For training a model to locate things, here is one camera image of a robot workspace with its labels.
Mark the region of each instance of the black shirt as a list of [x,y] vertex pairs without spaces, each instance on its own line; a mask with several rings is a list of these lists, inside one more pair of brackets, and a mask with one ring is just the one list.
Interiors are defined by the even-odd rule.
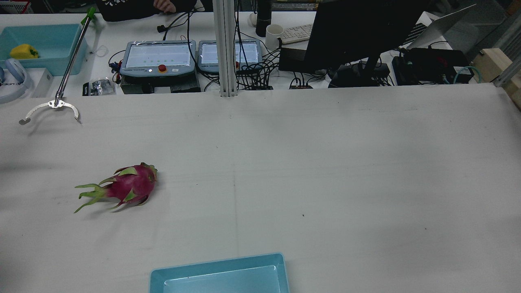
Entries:
[[[170,0],[177,12],[191,11],[197,0]],[[122,21],[140,19],[158,14],[161,10],[154,7],[154,0],[96,0],[103,19]]]

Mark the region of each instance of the reacher grabber tool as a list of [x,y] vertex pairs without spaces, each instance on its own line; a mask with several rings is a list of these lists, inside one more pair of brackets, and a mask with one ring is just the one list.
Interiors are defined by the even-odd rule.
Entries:
[[76,119],[76,121],[81,123],[80,122],[80,113],[78,112],[78,109],[69,103],[65,103],[61,98],[64,96],[65,85],[67,84],[67,80],[69,79],[69,75],[72,70],[72,66],[74,65],[74,61],[76,60],[78,51],[80,50],[81,42],[83,41],[83,37],[85,36],[85,33],[87,32],[89,23],[91,22],[91,19],[95,19],[95,16],[94,16],[95,12],[96,12],[96,9],[94,7],[91,7],[89,9],[89,11],[87,12],[87,16],[81,21],[81,24],[83,25],[83,29],[81,30],[80,37],[78,38],[78,42],[76,43],[76,48],[74,49],[74,53],[72,54],[72,57],[69,61],[69,65],[67,65],[67,70],[65,70],[65,74],[61,80],[58,91],[56,92],[54,101],[49,101],[47,103],[43,103],[43,104],[40,104],[40,105],[34,107],[27,113],[25,119],[18,121],[18,123],[20,123],[21,125],[25,125],[25,124],[29,123],[31,121],[31,115],[34,112],[36,112],[36,110],[43,108],[43,107],[50,107],[53,109],[59,109],[62,107],[71,108],[72,111],[74,112],[74,118]]

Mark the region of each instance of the light blue plastic bin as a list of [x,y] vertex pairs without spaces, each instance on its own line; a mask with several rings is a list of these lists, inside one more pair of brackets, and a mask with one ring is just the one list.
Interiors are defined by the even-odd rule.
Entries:
[[[25,68],[47,68],[51,75],[65,74],[76,42],[81,33],[79,24],[6,27],[0,35],[0,64],[11,58],[11,49],[21,44],[30,44],[39,54],[38,59],[21,59]],[[78,74],[83,65],[87,44],[82,42],[71,74]]]
[[281,253],[158,268],[149,293],[289,293]]

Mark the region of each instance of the yellow bell pepper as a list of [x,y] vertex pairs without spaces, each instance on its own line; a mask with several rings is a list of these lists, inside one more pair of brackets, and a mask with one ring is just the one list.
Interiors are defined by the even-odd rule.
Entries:
[[14,59],[36,59],[38,58],[38,51],[29,44],[21,44],[14,47],[9,55]]

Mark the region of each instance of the metal pole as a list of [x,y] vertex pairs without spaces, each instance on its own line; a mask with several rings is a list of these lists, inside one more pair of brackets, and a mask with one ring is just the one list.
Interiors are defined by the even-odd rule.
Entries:
[[508,66],[493,82],[496,87],[501,87],[521,70],[521,55],[518,55],[512,64]]
[[83,29],[81,30],[78,42],[76,44],[76,48],[74,49],[74,53],[72,54],[72,58],[69,61],[69,65],[67,65],[67,70],[65,70],[64,77],[62,78],[58,91],[56,92],[56,96],[54,98],[55,105],[58,105],[58,101],[61,100],[61,98],[64,96],[65,85],[67,84],[67,80],[69,80],[69,75],[72,70],[72,66],[74,65],[74,61],[76,60],[76,56],[77,56],[78,51],[81,46],[81,42],[83,41],[83,37],[85,36],[85,33],[87,32],[87,28],[89,27],[90,22],[91,22],[91,19],[89,17],[87,17],[85,24],[83,25]]
[[234,1],[213,0],[213,3],[221,96],[236,96]]

